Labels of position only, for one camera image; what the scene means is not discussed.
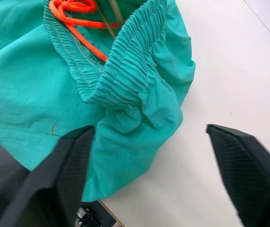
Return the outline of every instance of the garment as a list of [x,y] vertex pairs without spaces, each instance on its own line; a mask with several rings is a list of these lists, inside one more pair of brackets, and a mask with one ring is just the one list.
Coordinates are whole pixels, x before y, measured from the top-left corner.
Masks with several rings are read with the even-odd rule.
[[[174,0],[118,0],[127,20],[115,40],[77,26],[108,56],[103,63],[48,3],[0,2],[0,144],[33,170],[61,136],[94,125],[82,198],[94,201],[148,171],[180,126],[195,70],[191,39]],[[108,1],[100,6],[115,21]],[[98,12],[68,15],[102,21]]]

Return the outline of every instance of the orange cord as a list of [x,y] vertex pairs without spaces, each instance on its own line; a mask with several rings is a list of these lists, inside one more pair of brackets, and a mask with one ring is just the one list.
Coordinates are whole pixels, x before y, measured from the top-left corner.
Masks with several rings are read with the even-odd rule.
[[[98,58],[107,61],[107,56],[105,56],[99,49],[93,46],[75,27],[74,25],[80,25],[90,28],[107,29],[106,23],[81,20],[70,18],[65,15],[65,10],[70,12],[80,12],[80,13],[94,13],[97,10],[97,6],[94,0],[51,0],[49,3],[51,12],[55,17],[62,21],[67,28],[73,33],[73,35],[82,42],[93,54]],[[110,23],[112,28],[118,28],[117,23]]]

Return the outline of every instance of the elastic waistband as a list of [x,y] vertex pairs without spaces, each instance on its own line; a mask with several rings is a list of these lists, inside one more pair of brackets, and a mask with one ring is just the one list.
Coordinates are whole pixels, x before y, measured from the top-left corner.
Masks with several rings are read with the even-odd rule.
[[123,109],[149,86],[155,71],[151,53],[164,39],[166,0],[148,0],[125,22],[113,42],[108,60],[100,65],[88,50],[50,12],[45,2],[44,24],[56,51],[67,62],[86,103]]

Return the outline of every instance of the textured grip surface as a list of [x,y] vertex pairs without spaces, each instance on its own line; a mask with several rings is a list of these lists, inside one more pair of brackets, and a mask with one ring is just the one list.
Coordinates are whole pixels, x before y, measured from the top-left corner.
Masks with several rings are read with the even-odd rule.
[[94,130],[89,130],[75,141],[56,182],[60,203],[70,223],[74,222],[81,202],[93,136]]
[[270,227],[270,153],[251,135],[208,125],[223,183],[245,227]]
[[270,203],[270,176],[236,137],[208,130],[221,177],[245,226],[256,226]]

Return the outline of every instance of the drawstring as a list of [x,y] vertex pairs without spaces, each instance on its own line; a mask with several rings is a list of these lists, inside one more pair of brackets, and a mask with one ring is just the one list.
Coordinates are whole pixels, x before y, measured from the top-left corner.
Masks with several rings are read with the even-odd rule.
[[[51,0],[49,3],[51,12],[55,17],[62,21],[67,28],[73,33],[73,35],[82,42],[93,54],[98,58],[107,61],[105,56],[99,49],[93,46],[75,27],[74,25],[80,25],[90,28],[107,29],[106,23],[81,20],[70,18],[65,15],[65,11],[79,12],[79,13],[94,13],[97,10],[97,5],[94,0]],[[118,28],[117,23],[110,23],[112,28]]]

